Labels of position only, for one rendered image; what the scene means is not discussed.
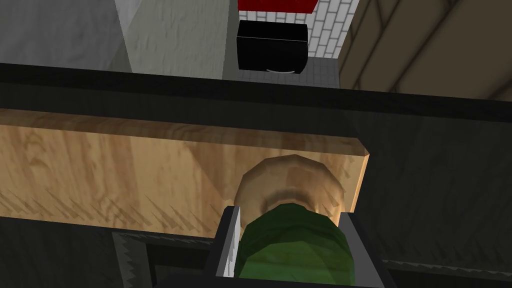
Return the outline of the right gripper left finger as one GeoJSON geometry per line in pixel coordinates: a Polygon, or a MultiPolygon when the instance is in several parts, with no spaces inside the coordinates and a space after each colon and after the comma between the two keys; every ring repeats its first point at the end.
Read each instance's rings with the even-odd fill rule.
{"type": "Polygon", "coordinates": [[[241,234],[239,206],[227,206],[222,213],[203,274],[214,277],[235,275],[235,265],[241,234]]]}

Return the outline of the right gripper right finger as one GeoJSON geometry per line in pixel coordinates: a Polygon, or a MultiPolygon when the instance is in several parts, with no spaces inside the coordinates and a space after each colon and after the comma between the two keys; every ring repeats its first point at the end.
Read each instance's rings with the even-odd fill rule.
{"type": "Polygon", "coordinates": [[[356,214],[342,212],[338,227],[344,233],[353,257],[355,286],[359,288],[397,288],[356,214]]]}

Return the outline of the tan and green knob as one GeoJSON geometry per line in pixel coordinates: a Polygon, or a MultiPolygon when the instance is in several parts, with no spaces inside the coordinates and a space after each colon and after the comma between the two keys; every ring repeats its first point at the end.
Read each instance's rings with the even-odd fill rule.
{"type": "Polygon", "coordinates": [[[338,226],[344,189],[324,164],[297,154],[266,158],[243,175],[234,203],[243,228],[236,278],[356,284],[338,226]]]}

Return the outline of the light wooden drawer front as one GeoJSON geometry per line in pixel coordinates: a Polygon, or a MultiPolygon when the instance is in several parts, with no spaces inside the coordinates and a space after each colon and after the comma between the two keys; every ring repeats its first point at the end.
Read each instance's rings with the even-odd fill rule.
{"type": "Polygon", "coordinates": [[[212,238],[294,202],[353,212],[369,152],[355,137],[0,108],[0,217],[212,238]]]}

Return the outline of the dark cabinet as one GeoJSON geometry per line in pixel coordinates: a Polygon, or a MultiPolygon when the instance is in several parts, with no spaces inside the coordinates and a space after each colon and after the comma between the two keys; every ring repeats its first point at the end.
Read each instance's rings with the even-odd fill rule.
{"type": "Polygon", "coordinates": [[[358,138],[355,213],[391,269],[512,286],[512,102],[0,63],[14,125],[142,137],[358,138]]]}

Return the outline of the black appliance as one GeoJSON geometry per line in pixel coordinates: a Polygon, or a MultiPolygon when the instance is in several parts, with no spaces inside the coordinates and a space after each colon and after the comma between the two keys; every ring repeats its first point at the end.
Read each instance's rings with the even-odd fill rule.
{"type": "Polygon", "coordinates": [[[236,37],[240,70],[300,74],[308,62],[306,24],[241,20],[236,37]]]}

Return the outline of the brown panelled door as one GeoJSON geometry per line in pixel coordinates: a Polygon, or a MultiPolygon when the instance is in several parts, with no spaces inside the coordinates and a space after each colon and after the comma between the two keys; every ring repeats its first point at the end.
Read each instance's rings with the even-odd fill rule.
{"type": "Polygon", "coordinates": [[[359,0],[343,89],[512,102],[512,0],[359,0]]]}

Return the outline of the red wall cabinet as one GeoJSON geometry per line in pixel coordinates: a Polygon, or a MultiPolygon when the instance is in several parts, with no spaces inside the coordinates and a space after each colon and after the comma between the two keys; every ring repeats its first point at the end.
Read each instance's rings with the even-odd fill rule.
{"type": "Polygon", "coordinates": [[[319,0],[237,0],[238,11],[311,14],[319,0]]]}

